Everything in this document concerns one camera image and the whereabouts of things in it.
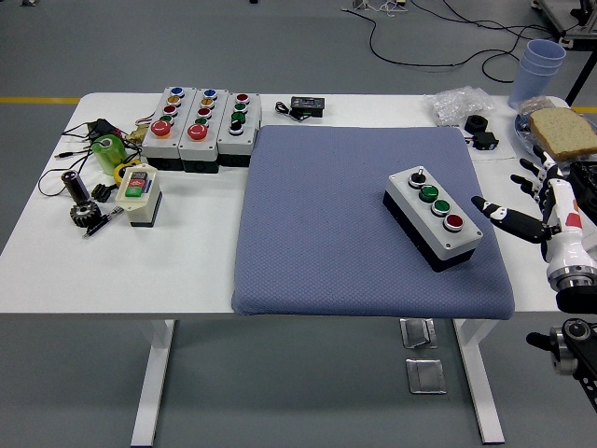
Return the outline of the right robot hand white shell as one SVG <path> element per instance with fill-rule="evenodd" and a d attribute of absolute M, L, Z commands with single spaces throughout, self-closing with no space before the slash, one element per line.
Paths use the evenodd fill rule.
<path fill-rule="evenodd" d="M 573 188 L 546 151 L 535 146 L 533 152 L 541 160 L 541 166 L 526 159 L 520 163 L 537 180 L 533 182 L 518 175 L 511 180 L 537 201 L 542 212 L 540 219 L 490 203 L 480 196 L 472 197 L 471 202 L 497 228 L 541 245 L 542 257 L 548 263 L 547 278 L 554 290 L 594 286 L 596 261 L 583 246 L 582 219 Z"/>

